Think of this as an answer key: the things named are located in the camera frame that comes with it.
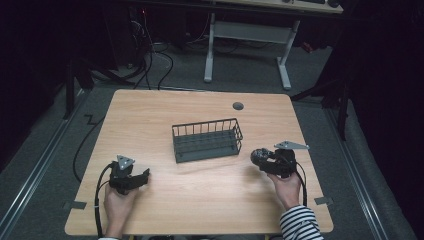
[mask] tape piece on table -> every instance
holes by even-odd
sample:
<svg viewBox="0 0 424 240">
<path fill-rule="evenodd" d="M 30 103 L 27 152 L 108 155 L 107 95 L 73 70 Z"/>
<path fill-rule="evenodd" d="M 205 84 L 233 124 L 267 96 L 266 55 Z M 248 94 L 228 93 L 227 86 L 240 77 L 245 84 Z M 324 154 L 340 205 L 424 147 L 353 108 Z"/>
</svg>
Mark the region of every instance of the tape piece on table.
<svg viewBox="0 0 424 240">
<path fill-rule="evenodd" d="M 327 198 L 327 197 L 315 198 L 314 200 L 317 205 L 327 204 L 328 206 L 334 203 L 333 198 Z"/>
<path fill-rule="evenodd" d="M 87 205 L 86 202 L 77 202 L 77 201 L 73 201 L 73 202 L 65 202 L 63 204 L 63 209 L 65 210 L 71 210 L 71 209 L 85 209 L 85 206 Z"/>
</svg>

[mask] metal desk leg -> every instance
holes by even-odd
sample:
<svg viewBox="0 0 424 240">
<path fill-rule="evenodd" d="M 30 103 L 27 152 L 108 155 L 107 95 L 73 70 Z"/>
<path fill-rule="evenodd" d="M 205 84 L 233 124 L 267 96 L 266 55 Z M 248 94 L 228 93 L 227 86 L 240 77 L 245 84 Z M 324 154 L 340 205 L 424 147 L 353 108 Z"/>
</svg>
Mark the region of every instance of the metal desk leg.
<svg viewBox="0 0 424 240">
<path fill-rule="evenodd" d="M 297 33 L 297 29 L 299 28 L 299 24 L 300 24 L 299 20 L 294 22 L 293 28 L 290 31 L 289 39 L 288 39 L 288 41 L 286 43 L 286 47 L 284 49 L 284 54 L 283 54 L 282 57 L 277 58 L 278 69 L 280 70 L 281 81 L 283 82 L 283 88 L 285 90 L 291 89 L 290 79 L 289 79 L 289 75 L 287 74 L 287 69 L 286 69 L 286 61 L 287 61 L 287 57 L 289 56 L 290 49 L 293 45 L 294 38 L 296 37 L 296 33 Z"/>
<path fill-rule="evenodd" d="M 215 35 L 215 13 L 211 13 L 211 24 L 210 24 L 210 31 L 209 31 L 209 49 L 208 49 L 208 55 L 206 57 L 205 78 L 204 78 L 204 81 L 207 83 L 212 82 L 214 35 Z"/>
</svg>

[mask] person's left hand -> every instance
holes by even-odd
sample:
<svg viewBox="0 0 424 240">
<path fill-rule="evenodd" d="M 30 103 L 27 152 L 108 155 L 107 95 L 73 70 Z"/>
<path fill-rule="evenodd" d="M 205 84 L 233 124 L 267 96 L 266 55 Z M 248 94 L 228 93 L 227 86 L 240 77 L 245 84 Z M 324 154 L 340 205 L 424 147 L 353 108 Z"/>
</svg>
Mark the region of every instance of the person's left hand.
<svg viewBox="0 0 424 240">
<path fill-rule="evenodd" d="M 138 189 L 129 191 L 127 195 L 122 195 L 116 189 L 111 188 L 109 184 L 106 184 L 105 187 L 104 205 L 109 221 L 105 237 L 122 238 L 122 232 L 131 214 Z"/>
</svg>

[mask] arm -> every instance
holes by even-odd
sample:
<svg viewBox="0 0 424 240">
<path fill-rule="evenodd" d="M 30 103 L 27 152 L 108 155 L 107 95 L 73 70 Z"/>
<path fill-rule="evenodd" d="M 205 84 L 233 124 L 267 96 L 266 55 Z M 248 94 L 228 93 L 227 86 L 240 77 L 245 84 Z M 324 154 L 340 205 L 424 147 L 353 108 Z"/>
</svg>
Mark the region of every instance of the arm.
<svg viewBox="0 0 424 240">
<path fill-rule="evenodd" d="M 134 189 L 127 195 L 122 195 L 116 189 L 111 188 L 109 184 L 106 184 L 105 187 L 105 209 L 108 227 L 105 238 L 101 239 L 120 239 L 138 191 Z"/>
<path fill-rule="evenodd" d="M 283 239 L 324 239 L 319 231 L 314 212 L 299 204 L 299 177 L 296 174 L 285 179 L 272 174 L 268 174 L 268 177 L 274 183 L 278 199 L 286 209 L 280 219 Z"/>
</svg>

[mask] person's right hand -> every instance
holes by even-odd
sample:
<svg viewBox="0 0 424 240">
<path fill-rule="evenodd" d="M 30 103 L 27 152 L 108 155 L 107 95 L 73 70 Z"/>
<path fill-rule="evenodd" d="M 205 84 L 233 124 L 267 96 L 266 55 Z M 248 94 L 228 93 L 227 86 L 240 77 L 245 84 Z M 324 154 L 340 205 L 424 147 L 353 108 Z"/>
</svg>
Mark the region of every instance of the person's right hand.
<svg viewBox="0 0 424 240">
<path fill-rule="evenodd" d="M 288 178 L 280 178 L 273 174 L 267 174 L 275 186 L 278 199 L 283 203 L 288 211 L 290 208 L 299 205 L 300 179 L 293 173 Z"/>
</svg>

